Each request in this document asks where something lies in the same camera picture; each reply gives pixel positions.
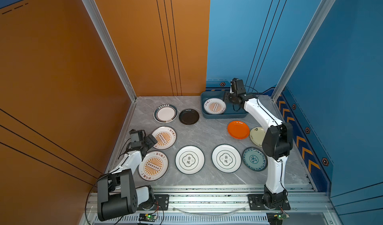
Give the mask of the white plate dark rim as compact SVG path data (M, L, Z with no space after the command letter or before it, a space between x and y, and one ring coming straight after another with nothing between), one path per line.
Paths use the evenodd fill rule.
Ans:
M154 119L159 123L169 123L176 119L178 115L178 110L175 106L171 104L160 105L154 111Z

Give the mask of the orange plastic plate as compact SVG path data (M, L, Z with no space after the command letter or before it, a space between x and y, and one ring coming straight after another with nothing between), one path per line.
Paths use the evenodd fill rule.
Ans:
M242 121L232 121L227 126L228 134L238 140L246 139L250 134L248 125Z

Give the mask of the cream plate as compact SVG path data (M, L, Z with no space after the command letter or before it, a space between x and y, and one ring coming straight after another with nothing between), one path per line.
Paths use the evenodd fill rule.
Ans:
M262 127L255 127L251 129L249 137L255 145L262 147L265 134L266 132Z

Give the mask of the small black plate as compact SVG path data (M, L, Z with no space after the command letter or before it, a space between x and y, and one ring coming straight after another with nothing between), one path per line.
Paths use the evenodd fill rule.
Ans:
M184 109L179 114L179 120L184 125L195 124L199 120L199 113L195 109Z

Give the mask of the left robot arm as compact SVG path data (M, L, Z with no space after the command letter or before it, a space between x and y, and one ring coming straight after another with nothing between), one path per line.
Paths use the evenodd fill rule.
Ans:
M150 207L155 203L152 187L136 187L133 175L157 140L144 130L132 129L129 134L131 139L122 160L97 181L97 215L100 221L134 214L139 206Z

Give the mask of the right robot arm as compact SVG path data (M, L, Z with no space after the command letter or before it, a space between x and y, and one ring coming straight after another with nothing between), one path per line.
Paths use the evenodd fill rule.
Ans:
M266 131L262 149L267 156L267 180L263 204L266 208L279 209L286 204L286 163L293 148L293 126L275 117L253 93L230 92L228 100L248 112Z

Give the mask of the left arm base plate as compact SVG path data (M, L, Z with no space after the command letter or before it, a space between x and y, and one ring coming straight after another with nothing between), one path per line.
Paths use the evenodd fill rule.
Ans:
M153 199L150 199L147 202L140 204L137 208L139 211L155 211L159 207L161 211L167 211L169 207L169 198L168 194L155 194Z

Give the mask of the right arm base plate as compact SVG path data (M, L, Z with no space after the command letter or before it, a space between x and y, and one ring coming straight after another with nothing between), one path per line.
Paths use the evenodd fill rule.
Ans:
M285 195L269 195L269 194L249 194L247 195L249 208L252 211L266 210L291 210L290 203Z

